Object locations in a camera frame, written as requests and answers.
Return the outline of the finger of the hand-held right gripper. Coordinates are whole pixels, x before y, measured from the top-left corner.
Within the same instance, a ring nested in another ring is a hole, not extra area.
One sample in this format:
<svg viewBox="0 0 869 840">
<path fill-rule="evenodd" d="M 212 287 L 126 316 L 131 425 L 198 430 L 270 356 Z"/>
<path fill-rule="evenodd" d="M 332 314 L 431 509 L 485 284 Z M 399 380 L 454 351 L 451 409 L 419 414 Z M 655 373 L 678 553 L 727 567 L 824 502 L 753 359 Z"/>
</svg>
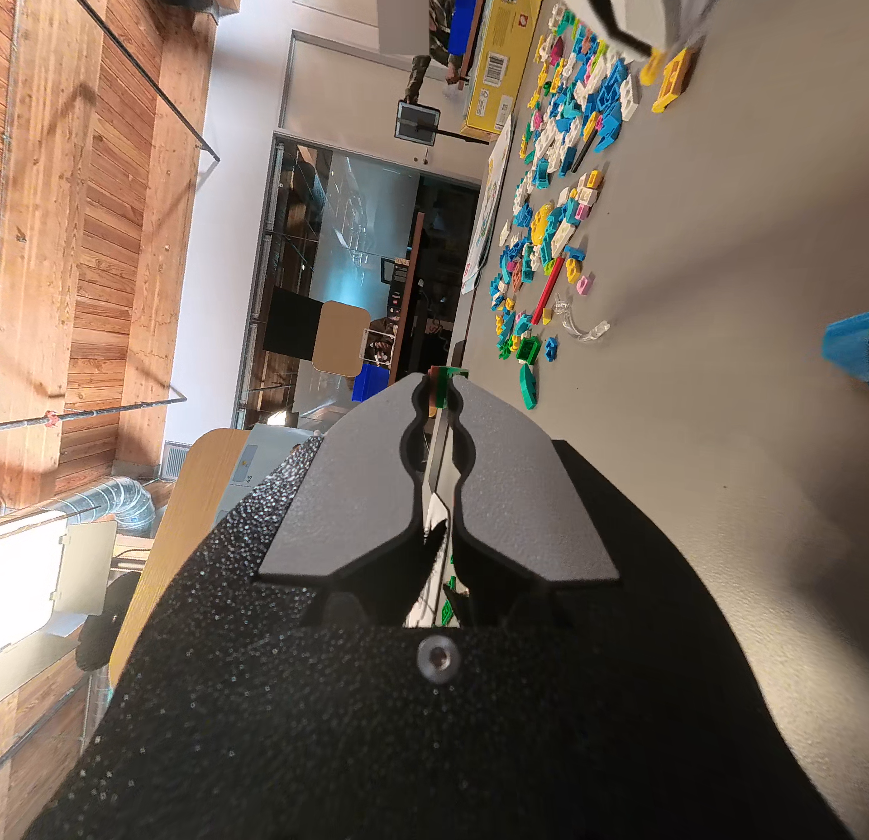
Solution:
<svg viewBox="0 0 869 840">
<path fill-rule="evenodd" d="M 690 32 L 716 0 L 608 0 L 615 27 L 652 48 L 668 48 Z"/>
<path fill-rule="evenodd" d="M 620 52 L 635 59 L 646 60 L 653 47 L 646 41 L 630 34 L 626 20 L 617 16 L 616 8 L 624 8 L 625 0 L 561 0 L 581 22 L 599 38 Z"/>
</svg>

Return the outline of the yellow grille brick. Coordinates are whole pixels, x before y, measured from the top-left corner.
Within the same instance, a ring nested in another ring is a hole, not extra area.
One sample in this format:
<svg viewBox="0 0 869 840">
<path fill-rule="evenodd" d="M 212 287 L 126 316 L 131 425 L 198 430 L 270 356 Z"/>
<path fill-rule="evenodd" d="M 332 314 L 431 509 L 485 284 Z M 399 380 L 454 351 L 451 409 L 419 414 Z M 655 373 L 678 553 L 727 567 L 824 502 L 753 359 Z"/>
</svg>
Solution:
<svg viewBox="0 0 869 840">
<path fill-rule="evenodd" d="M 694 48 L 683 48 L 666 64 L 657 98 L 651 107 L 652 113 L 663 114 L 682 94 L 695 52 Z"/>
</svg>

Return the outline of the multicolour toy brick strip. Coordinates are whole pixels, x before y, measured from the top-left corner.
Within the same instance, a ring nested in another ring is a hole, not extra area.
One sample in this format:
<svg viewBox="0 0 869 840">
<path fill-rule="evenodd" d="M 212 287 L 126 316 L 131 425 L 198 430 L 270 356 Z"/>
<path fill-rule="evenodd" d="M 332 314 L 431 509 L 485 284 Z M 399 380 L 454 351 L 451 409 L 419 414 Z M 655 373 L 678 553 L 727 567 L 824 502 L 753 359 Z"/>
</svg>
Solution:
<svg viewBox="0 0 869 840">
<path fill-rule="evenodd" d="M 438 410 L 448 404 L 449 383 L 454 376 L 469 377 L 468 370 L 460 367 L 431 366 L 429 377 L 429 417 L 434 418 Z"/>
</svg>

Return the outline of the grey desk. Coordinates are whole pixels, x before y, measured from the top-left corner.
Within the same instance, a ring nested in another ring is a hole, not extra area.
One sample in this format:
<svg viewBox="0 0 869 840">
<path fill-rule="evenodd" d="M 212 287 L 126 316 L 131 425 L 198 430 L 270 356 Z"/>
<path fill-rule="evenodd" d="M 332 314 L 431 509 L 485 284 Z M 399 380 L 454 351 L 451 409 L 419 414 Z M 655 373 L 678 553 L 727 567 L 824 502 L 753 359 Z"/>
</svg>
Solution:
<svg viewBox="0 0 869 840">
<path fill-rule="evenodd" d="M 603 154 L 595 282 L 533 418 L 663 530 L 783 736 L 867 838 L 867 0 L 716 0 L 685 92 Z"/>
</svg>

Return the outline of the pile of blue white bricks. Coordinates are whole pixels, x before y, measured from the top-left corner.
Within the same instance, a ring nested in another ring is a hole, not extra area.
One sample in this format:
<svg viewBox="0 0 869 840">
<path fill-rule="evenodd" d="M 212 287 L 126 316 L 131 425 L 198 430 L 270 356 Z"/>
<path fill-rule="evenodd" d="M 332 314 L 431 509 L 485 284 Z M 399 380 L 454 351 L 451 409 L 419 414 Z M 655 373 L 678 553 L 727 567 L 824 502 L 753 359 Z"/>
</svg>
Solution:
<svg viewBox="0 0 869 840">
<path fill-rule="evenodd" d="M 573 287 L 585 296 L 592 272 L 584 272 L 586 251 L 577 233 L 589 218 L 602 193 L 602 166 L 587 162 L 618 139 L 623 123 L 636 104 L 631 58 L 599 38 L 562 3 L 556 3 L 546 32 L 535 51 L 540 67 L 535 91 L 520 123 L 519 156 L 524 166 L 516 184 L 510 218 L 498 237 L 497 272 L 490 283 L 498 355 L 535 361 L 541 349 L 554 359 L 557 340 L 546 345 L 536 336 L 538 327 L 559 320 L 576 341 L 594 342 L 609 332 L 602 321 L 590 330 L 573 319 L 572 300 L 563 300 L 558 285 Z M 538 208 L 554 205 L 547 232 L 539 246 L 530 237 Z M 549 264 L 564 256 L 558 281 L 540 324 L 531 318 L 548 278 Z"/>
</svg>

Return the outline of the light blue instruction sheets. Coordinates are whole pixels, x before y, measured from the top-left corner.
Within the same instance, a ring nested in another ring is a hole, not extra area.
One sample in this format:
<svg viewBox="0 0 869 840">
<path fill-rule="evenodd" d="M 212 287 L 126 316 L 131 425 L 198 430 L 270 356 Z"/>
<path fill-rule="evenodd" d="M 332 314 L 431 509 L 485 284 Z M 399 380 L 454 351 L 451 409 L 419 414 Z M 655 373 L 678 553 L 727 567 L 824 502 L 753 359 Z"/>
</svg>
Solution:
<svg viewBox="0 0 869 840">
<path fill-rule="evenodd" d="M 231 471 L 229 483 L 218 504 L 215 522 L 224 518 L 259 486 L 298 445 L 315 435 L 319 433 L 278 425 L 255 425 Z"/>
</svg>

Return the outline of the brown chair back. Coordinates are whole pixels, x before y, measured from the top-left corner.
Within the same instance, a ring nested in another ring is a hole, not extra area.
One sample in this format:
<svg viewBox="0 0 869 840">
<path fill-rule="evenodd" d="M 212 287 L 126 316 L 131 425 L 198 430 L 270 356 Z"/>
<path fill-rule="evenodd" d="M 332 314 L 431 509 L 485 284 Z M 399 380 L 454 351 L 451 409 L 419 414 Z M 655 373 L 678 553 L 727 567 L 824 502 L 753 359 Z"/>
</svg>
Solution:
<svg viewBox="0 0 869 840">
<path fill-rule="evenodd" d="M 319 372 L 355 378 L 363 368 L 371 316 L 367 309 L 326 301 L 320 311 L 313 367 Z"/>
</svg>

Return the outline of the black panel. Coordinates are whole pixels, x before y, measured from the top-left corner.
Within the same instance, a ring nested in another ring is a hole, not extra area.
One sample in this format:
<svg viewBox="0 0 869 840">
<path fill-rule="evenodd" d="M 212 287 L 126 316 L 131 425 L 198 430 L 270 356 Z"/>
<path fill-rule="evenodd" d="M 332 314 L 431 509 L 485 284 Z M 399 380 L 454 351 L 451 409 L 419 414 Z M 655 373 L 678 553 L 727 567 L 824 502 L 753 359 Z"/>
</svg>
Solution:
<svg viewBox="0 0 869 840">
<path fill-rule="evenodd" d="M 263 349 L 312 361 L 323 303 L 275 286 L 272 291 Z"/>
</svg>

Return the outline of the red toy bar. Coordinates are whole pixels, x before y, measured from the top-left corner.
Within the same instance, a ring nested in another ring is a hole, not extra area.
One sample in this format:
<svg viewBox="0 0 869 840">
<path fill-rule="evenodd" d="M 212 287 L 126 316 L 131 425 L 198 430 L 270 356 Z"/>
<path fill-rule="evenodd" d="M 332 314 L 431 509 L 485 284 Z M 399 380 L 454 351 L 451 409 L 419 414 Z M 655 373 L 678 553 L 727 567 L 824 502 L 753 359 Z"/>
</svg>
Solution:
<svg viewBox="0 0 869 840">
<path fill-rule="evenodd" d="M 540 324 L 541 319 L 542 319 L 542 315 L 544 313 L 544 309 L 547 307 L 547 305 L 549 303 L 549 299 L 553 293 L 555 284 L 558 281 L 559 273 L 563 267 L 563 264 L 564 264 L 564 256 L 559 255 L 551 262 L 551 264 L 549 264 L 549 267 L 545 268 L 545 271 L 546 271 L 546 269 L 549 270 L 548 278 L 545 282 L 545 285 L 544 285 L 543 290 L 541 292 L 537 306 L 536 306 L 535 311 L 532 315 L 532 318 L 531 318 L 532 325 Z"/>
</svg>

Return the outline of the white instruction booklet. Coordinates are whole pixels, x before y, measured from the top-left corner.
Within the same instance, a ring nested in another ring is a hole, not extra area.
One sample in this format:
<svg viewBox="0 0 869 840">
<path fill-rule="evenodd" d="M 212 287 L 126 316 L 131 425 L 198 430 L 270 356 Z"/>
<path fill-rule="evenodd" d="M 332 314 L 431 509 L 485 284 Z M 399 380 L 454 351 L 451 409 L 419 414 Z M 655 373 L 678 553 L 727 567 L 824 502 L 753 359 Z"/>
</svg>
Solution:
<svg viewBox="0 0 869 840">
<path fill-rule="evenodd" d="M 509 115 L 487 161 L 487 178 L 481 192 L 479 214 L 474 223 L 467 262 L 462 273 L 462 295 L 476 288 L 479 271 L 486 263 L 513 131 L 514 119 Z"/>
</svg>

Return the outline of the dark rounded object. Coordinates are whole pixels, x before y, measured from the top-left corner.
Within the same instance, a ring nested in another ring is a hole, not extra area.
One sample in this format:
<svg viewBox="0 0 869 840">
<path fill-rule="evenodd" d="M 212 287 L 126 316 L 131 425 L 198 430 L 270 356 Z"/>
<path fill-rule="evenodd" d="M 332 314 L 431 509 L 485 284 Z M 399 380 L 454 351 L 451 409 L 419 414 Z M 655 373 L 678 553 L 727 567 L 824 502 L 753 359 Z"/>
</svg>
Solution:
<svg viewBox="0 0 869 840">
<path fill-rule="evenodd" d="M 94 672 L 110 661 L 139 578 L 139 572 L 117 577 L 107 587 L 103 611 L 87 617 L 76 648 L 76 666 L 80 671 Z"/>
</svg>

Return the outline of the glass partition window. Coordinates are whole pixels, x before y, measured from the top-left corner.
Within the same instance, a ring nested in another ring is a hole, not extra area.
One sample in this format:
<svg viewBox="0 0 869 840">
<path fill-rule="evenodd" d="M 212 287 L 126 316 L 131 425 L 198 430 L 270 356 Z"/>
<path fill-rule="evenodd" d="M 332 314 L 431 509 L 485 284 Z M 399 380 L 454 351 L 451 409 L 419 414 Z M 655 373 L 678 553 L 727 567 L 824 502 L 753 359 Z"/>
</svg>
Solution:
<svg viewBox="0 0 869 840">
<path fill-rule="evenodd" d="M 396 378 L 449 356 L 479 189 L 277 135 L 248 300 L 232 424 L 326 430 L 353 379 L 263 349 L 275 286 L 368 310 L 363 363 Z"/>
</svg>

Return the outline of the person's leg in jeans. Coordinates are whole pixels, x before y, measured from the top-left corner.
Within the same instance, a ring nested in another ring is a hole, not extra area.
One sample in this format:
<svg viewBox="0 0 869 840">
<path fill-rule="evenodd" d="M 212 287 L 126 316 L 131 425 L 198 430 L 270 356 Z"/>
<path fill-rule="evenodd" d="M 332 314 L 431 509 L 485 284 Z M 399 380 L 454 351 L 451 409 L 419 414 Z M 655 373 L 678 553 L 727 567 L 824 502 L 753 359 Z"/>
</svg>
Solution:
<svg viewBox="0 0 869 840">
<path fill-rule="evenodd" d="M 861 313 L 827 326 L 821 355 L 851 378 L 868 383 L 868 319 Z"/>
</svg>

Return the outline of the thin metal rod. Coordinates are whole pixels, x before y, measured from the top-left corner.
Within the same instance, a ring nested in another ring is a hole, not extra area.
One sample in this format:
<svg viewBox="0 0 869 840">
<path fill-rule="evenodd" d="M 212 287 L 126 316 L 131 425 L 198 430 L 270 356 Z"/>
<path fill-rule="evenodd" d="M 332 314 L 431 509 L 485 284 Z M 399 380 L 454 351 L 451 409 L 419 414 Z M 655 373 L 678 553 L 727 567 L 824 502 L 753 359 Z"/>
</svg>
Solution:
<svg viewBox="0 0 869 840">
<path fill-rule="evenodd" d="M 180 108 L 167 96 L 160 85 L 153 79 L 146 68 L 136 59 L 136 56 L 128 49 L 120 37 L 110 28 L 103 17 L 94 9 L 88 0 L 74 0 L 85 12 L 91 20 L 94 21 L 103 35 L 118 49 L 119 53 L 125 60 L 134 68 L 145 83 L 154 91 L 158 98 L 168 107 L 171 113 L 180 120 L 180 123 L 194 137 L 196 143 L 201 150 L 211 156 L 212 160 L 218 164 L 221 161 L 218 153 L 212 148 L 209 142 L 201 135 L 200 130 L 196 129 L 193 123 L 183 114 Z"/>
</svg>

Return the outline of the silver ventilation duct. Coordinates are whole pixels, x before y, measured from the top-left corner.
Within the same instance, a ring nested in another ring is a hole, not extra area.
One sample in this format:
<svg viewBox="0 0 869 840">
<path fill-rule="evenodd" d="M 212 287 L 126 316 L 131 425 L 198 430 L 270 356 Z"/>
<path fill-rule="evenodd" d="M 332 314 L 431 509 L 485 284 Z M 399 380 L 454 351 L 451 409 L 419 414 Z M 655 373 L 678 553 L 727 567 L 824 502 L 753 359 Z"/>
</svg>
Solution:
<svg viewBox="0 0 869 840">
<path fill-rule="evenodd" d="M 42 507 L 59 511 L 70 525 L 113 517 L 119 533 L 135 538 L 149 537 L 156 518 L 151 494 L 130 477 L 105 477 L 51 498 Z"/>
</svg>

